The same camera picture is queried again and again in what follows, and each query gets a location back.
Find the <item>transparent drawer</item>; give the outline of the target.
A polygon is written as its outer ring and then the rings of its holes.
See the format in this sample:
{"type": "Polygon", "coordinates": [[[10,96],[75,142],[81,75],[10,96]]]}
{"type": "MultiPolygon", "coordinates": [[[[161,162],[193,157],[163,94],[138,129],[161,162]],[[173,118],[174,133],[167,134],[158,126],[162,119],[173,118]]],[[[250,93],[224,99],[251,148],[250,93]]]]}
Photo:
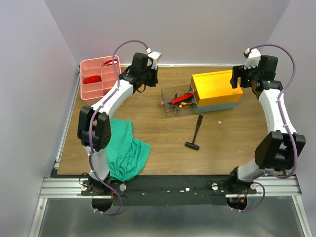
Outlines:
{"type": "Polygon", "coordinates": [[[195,113],[196,103],[189,85],[161,89],[161,104],[166,118],[195,113]]]}

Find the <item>black yellow combination pliers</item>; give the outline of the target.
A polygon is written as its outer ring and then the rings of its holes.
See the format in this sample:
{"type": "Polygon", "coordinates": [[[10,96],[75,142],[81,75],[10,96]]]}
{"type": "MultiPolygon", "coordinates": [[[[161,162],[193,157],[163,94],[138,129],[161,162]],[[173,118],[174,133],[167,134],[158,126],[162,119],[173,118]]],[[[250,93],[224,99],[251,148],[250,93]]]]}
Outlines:
{"type": "Polygon", "coordinates": [[[177,104],[177,105],[175,106],[175,111],[174,111],[175,115],[178,115],[179,112],[180,112],[180,110],[181,110],[182,108],[183,108],[182,103],[177,104]]]}

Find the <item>red utility knife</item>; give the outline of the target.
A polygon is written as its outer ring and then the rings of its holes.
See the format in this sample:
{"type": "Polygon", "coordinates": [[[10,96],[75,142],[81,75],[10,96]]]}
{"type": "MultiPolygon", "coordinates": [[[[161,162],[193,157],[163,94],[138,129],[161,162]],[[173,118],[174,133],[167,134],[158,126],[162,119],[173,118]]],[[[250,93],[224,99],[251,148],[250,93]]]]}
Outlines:
{"type": "Polygon", "coordinates": [[[170,101],[170,104],[174,105],[174,104],[178,104],[178,103],[181,103],[181,102],[185,102],[186,100],[191,99],[193,96],[194,95],[192,93],[190,93],[190,92],[184,93],[181,96],[172,99],[170,101]]]}

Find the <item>yellow needle nose pliers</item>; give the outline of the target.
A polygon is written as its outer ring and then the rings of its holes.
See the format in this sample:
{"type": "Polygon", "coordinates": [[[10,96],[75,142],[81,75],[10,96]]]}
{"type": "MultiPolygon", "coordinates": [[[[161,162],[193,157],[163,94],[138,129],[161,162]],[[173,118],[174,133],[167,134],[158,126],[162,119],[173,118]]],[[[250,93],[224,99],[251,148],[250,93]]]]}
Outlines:
{"type": "MultiPolygon", "coordinates": [[[[181,102],[182,105],[183,105],[183,106],[186,106],[186,105],[188,105],[188,106],[194,105],[194,103],[192,103],[192,98],[186,100],[185,102],[181,102]]],[[[168,104],[170,107],[175,107],[175,106],[177,105],[177,104],[172,105],[172,104],[170,104],[170,102],[168,102],[167,104],[168,104]]]]}

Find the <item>black T-handle wrench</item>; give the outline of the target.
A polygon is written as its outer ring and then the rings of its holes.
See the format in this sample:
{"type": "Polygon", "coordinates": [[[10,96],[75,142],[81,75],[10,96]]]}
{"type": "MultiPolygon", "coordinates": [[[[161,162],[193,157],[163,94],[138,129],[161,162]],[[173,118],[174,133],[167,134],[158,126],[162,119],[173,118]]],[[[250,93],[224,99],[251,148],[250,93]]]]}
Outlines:
{"type": "Polygon", "coordinates": [[[186,146],[186,147],[188,147],[188,148],[190,148],[190,149],[193,149],[193,150],[196,150],[196,151],[199,150],[199,146],[198,146],[197,144],[195,144],[195,140],[196,140],[197,133],[198,133],[198,131],[199,131],[199,128],[200,128],[202,119],[203,119],[203,115],[199,115],[199,116],[198,116],[198,119],[197,119],[195,134],[194,134],[194,137],[193,137],[192,142],[186,142],[186,143],[185,143],[185,146],[186,146]]]}

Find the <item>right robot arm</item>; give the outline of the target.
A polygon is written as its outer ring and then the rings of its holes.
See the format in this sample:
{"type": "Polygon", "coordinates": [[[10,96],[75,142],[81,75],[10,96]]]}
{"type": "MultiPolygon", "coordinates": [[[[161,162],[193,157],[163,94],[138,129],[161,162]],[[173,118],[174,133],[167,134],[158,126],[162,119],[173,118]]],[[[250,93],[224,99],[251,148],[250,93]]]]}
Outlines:
{"type": "Polygon", "coordinates": [[[250,188],[254,180],[265,174],[279,179],[292,176],[306,138],[293,127],[284,103],[283,86],[275,80],[278,58],[262,55],[252,49],[245,53],[244,65],[234,66],[232,88],[250,87],[259,100],[267,123],[267,136],[257,146],[254,159],[236,167],[225,182],[234,194],[250,188]]]}

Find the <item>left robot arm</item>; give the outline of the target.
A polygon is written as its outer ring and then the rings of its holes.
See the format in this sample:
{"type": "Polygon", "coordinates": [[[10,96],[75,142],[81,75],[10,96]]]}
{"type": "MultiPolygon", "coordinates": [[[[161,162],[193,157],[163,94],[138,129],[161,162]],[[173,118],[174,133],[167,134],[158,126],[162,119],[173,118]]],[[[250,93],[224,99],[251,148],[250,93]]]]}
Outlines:
{"type": "Polygon", "coordinates": [[[141,87],[155,87],[158,83],[158,62],[161,53],[150,51],[135,53],[132,63],[121,74],[114,70],[116,83],[110,91],[90,107],[84,106],[79,112],[77,137],[87,151],[90,171],[95,179],[93,190],[104,195],[109,191],[110,174],[105,148],[111,139],[110,120],[122,103],[141,87]]]}

